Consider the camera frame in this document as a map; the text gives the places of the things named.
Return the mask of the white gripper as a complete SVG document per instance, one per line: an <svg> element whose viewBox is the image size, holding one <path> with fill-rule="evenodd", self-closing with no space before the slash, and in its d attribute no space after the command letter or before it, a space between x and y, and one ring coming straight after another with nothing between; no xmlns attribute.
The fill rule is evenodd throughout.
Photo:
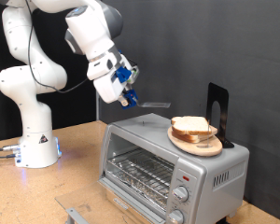
<svg viewBox="0 0 280 224"><path fill-rule="evenodd" d="M87 54L87 59L87 77L93 81L101 98L108 104L119 100L123 107L128 106L129 102L123 92L132 88L138 77L138 66L131 66L127 58L117 50L108 50L99 55Z"/></svg>

